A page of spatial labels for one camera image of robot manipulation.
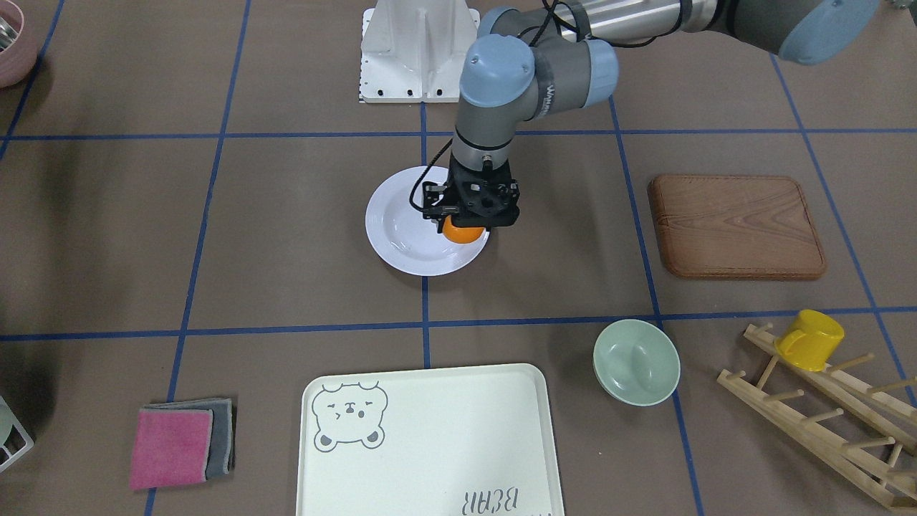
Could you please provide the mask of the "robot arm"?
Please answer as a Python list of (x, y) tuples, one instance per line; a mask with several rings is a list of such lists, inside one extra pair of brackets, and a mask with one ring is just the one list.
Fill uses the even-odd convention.
[(492, 9), (479, 23), (459, 80), (446, 179), (420, 177), (409, 199), (436, 225), (511, 226), (520, 195), (510, 148), (521, 122), (606, 101), (617, 49), (676, 32), (719, 32), (799, 65), (818, 65), (858, 38), (877, 1), (547, 1)]

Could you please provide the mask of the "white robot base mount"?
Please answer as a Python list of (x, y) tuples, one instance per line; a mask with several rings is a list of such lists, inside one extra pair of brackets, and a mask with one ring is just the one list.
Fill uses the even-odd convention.
[(478, 10), (465, 1), (379, 1), (363, 11), (363, 102), (456, 102)]

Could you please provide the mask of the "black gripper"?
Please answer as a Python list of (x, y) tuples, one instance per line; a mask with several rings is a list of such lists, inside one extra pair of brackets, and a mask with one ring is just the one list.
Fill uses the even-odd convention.
[(485, 160), (484, 169), (475, 171), (451, 159), (445, 183), (423, 182), (421, 199), (423, 218), (436, 220), (439, 231), (445, 219), (459, 228), (489, 230), (514, 225), (519, 216), (519, 186), (508, 161), (495, 168)]

